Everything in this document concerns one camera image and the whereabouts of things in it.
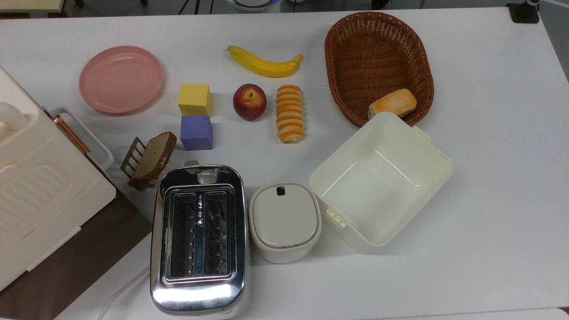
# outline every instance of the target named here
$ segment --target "apple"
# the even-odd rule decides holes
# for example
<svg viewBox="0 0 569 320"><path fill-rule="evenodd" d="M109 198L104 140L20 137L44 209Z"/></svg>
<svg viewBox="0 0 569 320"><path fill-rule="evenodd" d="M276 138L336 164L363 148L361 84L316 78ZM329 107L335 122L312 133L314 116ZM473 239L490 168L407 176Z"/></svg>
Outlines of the apple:
<svg viewBox="0 0 569 320"><path fill-rule="evenodd" d="M245 120L259 119L267 108L265 91L259 86L247 83L239 87L233 95L233 109Z"/></svg>

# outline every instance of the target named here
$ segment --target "banana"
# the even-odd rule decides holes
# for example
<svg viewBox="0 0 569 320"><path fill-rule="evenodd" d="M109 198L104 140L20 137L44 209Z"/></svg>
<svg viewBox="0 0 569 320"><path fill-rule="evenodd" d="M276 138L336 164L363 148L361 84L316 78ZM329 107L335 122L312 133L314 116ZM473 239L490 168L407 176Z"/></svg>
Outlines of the banana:
<svg viewBox="0 0 569 320"><path fill-rule="evenodd" d="M227 47L227 51L231 58L233 58L233 60L238 64L262 76L271 78L280 78L292 75L296 72L299 63L302 60L302 54L299 54L296 58L285 62L267 61L237 46L229 46Z"/></svg>

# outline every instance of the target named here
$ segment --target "white table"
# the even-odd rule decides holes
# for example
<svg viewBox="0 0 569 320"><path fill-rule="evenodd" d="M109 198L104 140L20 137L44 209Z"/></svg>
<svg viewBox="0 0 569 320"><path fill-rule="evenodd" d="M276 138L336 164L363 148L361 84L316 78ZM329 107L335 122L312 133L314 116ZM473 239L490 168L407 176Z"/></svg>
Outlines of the white table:
<svg viewBox="0 0 569 320"><path fill-rule="evenodd" d="M454 163L453 176L380 255L359 255L327 225L303 260L271 265L254 255L252 299L243 319L373 319L569 305L569 85L540 22L519 25L506 8L390 11L425 45L435 100L419 127ZM115 154L109 174L147 216L152 191L126 185L118 169L134 136L179 133L182 82L213 92L214 149L176 150L188 159L234 167L248 196L269 183L308 183L310 174L357 128L328 89L323 43L347 13L0 21L0 64L48 109L66 106ZM164 67L163 92L143 111L109 117L87 106L77 79L96 53L131 44ZM305 55L286 79L257 76L225 49L243 46L273 60ZM233 111L233 92L283 83L304 90L307 136L283 145L274 102L258 122ZM108 297L149 262L141 243L105 291L89 290L61 319L96 318ZM116 301L121 319L167 319L140 284Z"/></svg>

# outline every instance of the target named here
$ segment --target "container lid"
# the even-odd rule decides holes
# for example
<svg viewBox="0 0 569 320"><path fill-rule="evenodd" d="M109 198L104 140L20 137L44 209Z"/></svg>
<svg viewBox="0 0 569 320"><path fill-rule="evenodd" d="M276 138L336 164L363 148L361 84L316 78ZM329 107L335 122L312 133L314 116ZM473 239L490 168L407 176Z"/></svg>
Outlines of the container lid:
<svg viewBox="0 0 569 320"><path fill-rule="evenodd" d="M251 199L249 218L257 245L281 249L318 236L320 215L314 194L295 182L268 185Z"/></svg>

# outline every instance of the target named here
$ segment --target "foam block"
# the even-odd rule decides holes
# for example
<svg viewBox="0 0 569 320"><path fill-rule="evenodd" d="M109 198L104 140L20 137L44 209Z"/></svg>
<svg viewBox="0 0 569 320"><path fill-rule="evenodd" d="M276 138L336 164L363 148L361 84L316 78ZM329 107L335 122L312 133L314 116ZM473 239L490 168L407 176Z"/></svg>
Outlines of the foam block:
<svg viewBox="0 0 569 320"><path fill-rule="evenodd" d="M183 83L180 86L178 106L183 116L211 116L212 95L209 85Z"/></svg>
<svg viewBox="0 0 569 320"><path fill-rule="evenodd" d="M209 116L182 116L180 140L186 151L213 149L213 128Z"/></svg>

